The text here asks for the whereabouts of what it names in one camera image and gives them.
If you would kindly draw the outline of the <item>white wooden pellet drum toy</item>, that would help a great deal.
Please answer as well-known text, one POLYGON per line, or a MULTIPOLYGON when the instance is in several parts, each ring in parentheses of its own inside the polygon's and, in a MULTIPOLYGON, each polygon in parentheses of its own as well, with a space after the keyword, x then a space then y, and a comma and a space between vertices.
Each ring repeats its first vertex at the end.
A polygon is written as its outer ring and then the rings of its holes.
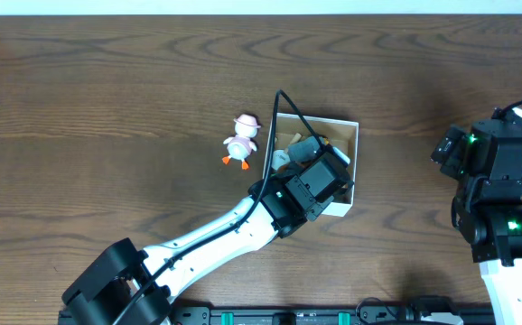
POLYGON ((273 152, 271 168, 275 172, 277 172, 280 168, 286 166, 288 163, 297 163, 301 161, 301 140, 302 135, 296 133, 294 137, 291 139, 290 143, 284 149, 278 149, 273 152))

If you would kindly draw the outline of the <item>white duck toy pink hat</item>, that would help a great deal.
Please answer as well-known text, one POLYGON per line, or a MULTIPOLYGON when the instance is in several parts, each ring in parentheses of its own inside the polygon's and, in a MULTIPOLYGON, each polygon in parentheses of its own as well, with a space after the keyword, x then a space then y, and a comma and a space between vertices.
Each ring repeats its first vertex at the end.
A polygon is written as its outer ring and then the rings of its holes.
POLYGON ((251 115, 242 114, 234 119, 235 134, 226 138, 223 144, 226 146, 228 154, 222 158, 224 164, 229 164, 230 160, 241 161, 241 169, 248 170, 249 164, 247 157, 257 151, 254 142, 261 125, 256 118, 251 115))

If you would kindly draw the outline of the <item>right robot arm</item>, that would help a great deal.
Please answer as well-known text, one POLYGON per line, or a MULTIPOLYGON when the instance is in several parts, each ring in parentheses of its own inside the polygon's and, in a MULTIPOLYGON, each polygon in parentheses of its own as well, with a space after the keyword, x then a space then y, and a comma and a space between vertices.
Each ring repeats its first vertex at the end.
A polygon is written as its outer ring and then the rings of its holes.
POLYGON ((471 247, 498 324, 522 324, 522 109, 451 126, 431 159, 457 181, 452 226, 471 247))

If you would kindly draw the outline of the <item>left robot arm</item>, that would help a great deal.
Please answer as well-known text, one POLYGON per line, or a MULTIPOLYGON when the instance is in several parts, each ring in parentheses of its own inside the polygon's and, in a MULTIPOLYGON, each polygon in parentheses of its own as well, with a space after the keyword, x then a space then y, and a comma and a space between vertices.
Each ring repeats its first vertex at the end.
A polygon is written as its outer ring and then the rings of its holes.
POLYGON ((174 240, 105 249, 61 299, 78 324, 164 324, 188 287, 230 260, 288 237, 351 187, 349 158, 335 149, 307 166, 266 175, 235 208, 174 240))

